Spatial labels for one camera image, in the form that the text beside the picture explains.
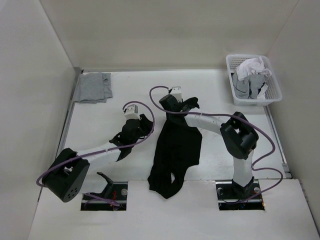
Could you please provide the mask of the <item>black tank top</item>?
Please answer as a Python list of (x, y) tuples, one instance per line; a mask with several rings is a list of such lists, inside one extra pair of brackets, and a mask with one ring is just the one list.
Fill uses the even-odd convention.
[(202, 139), (198, 128), (188, 126), (182, 114), (167, 113), (147, 178), (149, 189), (165, 199), (177, 194), (188, 168), (200, 162)]

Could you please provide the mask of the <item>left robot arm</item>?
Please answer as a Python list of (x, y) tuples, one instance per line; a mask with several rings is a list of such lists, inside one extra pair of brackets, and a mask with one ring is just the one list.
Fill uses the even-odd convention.
[(100, 147), (83, 151), (65, 148), (36, 183), (49, 189), (64, 203), (83, 194), (118, 207), (119, 203), (109, 198), (113, 181), (98, 169), (127, 157), (135, 145), (153, 133), (154, 126), (154, 120), (141, 114), (137, 119), (127, 119), (121, 132)]

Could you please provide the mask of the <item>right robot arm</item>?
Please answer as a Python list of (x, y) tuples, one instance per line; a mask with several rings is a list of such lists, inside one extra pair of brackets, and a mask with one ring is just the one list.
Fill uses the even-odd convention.
[(176, 97), (167, 94), (159, 100), (160, 105), (167, 111), (167, 119), (187, 130), (204, 129), (221, 135), (228, 153), (233, 157), (232, 192), (238, 198), (245, 197), (250, 192), (254, 182), (251, 165), (254, 149), (259, 139), (253, 127), (248, 126), (241, 112), (235, 112), (227, 121), (217, 116), (190, 114), (189, 111), (198, 108), (198, 99), (192, 97), (179, 102)]

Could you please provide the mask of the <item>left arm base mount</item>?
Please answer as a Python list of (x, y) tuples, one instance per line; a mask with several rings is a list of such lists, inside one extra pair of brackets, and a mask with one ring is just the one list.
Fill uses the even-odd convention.
[(126, 211), (127, 181), (113, 181), (102, 172), (89, 176), (84, 181), (81, 192), (81, 211)]

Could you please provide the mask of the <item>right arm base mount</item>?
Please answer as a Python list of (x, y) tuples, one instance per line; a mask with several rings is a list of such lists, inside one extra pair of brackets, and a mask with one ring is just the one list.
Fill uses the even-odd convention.
[(261, 191), (258, 180), (246, 188), (236, 186), (232, 181), (217, 181), (215, 187), (220, 211), (265, 210), (262, 195), (255, 196)]

